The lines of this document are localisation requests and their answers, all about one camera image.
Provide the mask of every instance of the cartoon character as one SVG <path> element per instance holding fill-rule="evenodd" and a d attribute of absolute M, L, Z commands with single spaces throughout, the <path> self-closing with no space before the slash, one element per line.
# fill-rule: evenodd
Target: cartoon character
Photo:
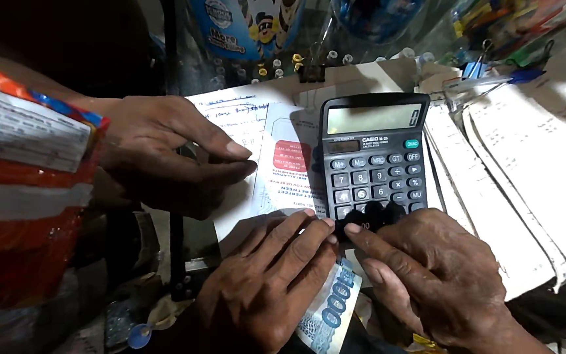
<path fill-rule="evenodd" d="M 272 0 L 274 11 L 267 14 L 265 11 L 257 12 L 253 19 L 252 11 L 259 2 L 267 4 L 265 0 L 238 0 L 241 13 L 248 25 L 248 34 L 256 42 L 257 51 L 263 59 L 283 51 L 283 46 L 289 35 L 292 22 L 295 20 L 296 11 L 303 0 Z"/>

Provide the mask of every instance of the on/ac button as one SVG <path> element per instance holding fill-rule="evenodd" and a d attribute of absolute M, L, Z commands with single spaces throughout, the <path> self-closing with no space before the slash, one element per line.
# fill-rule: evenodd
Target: on/ac button
<path fill-rule="evenodd" d="M 408 139 L 403 143 L 406 149 L 416 149 L 418 148 L 418 140 L 416 139 Z"/>

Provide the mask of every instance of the finger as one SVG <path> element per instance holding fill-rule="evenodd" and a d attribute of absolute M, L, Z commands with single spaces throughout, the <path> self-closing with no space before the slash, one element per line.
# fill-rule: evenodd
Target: finger
<path fill-rule="evenodd" d="M 275 227 L 265 237 L 259 249 L 251 255 L 255 269 L 265 269 L 283 249 L 287 241 L 301 230 L 305 221 L 315 216 L 316 212 L 311 209 L 301 210 L 289 215 L 287 219 Z"/>
<path fill-rule="evenodd" d="M 440 281 L 412 257 L 359 225 L 347 224 L 344 231 L 351 241 L 371 258 L 387 264 L 417 301 L 429 299 L 436 293 Z"/>
<path fill-rule="evenodd" d="M 231 160 L 247 159 L 252 155 L 250 150 L 234 142 L 220 127 L 205 118 L 191 102 L 186 105 L 184 98 L 171 98 L 170 109 L 182 111 L 170 121 L 170 127 L 179 135 L 197 143 L 209 154 Z"/>
<path fill-rule="evenodd" d="M 235 161 L 224 164 L 199 164 L 196 161 L 176 154 L 155 144 L 141 146 L 132 157 L 138 169 L 159 178 L 192 183 L 215 183 L 232 185 L 256 170 L 254 161 Z"/>
<path fill-rule="evenodd" d="M 320 289 L 325 285 L 329 272 L 337 259 L 338 246 L 332 243 L 320 245 L 314 258 L 303 268 L 298 277 L 288 287 L 287 300 L 289 309 L 295 311 L 294 319 L 298 323 Z"/>
<path fill-rule="evenodd" d="M 295 277 L 305 268 L 323 241 L 331 236 L 335 221 L 325 218 L 312 221 L 301 235 L 289 245 L 281 258 L 266 272 L 273 288 L 287 288 Z"/>
<path fill-rule="evenodd" d="M 241 245 L 237 247 L 235 253 L 240 254 L 241 257 L 249 256 L 256 250 L 257 246 L 261 244 L 266 235 L 268 235 L 275 227 L 279 226 L 285 219 L 285 217 L 276 217 L 257 226 L 255 229 L 250 231 L 248 237 L 246 237 Z"/>
<path fill-rule="evenodd" d="M 368 258 L 362 261 L 362 268 L 372 283 L 372 291 L 377 299 L 410 330 L 424 335 L 423 324 L 412 310 L 407 289 L 390 267 Z"/>

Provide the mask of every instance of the calculator display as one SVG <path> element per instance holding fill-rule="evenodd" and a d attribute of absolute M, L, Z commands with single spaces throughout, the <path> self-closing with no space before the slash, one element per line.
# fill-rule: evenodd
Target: calculator display
<path fill-rule="evenodd" d="M 413 128 L 421 104 L 383 107 L 331 108 L 327 113 L 327 134 Z"/>

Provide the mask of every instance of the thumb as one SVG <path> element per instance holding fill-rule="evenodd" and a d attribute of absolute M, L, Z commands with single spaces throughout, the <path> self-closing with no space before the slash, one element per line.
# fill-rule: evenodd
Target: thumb
<path fill-rule="evenodd" d="M 361 264 L 377 299 L 410 330 L 424 335 L 421 319 L 412 310 L 407 289 L 390 267 L 373 258 L 367 258 Z"/>

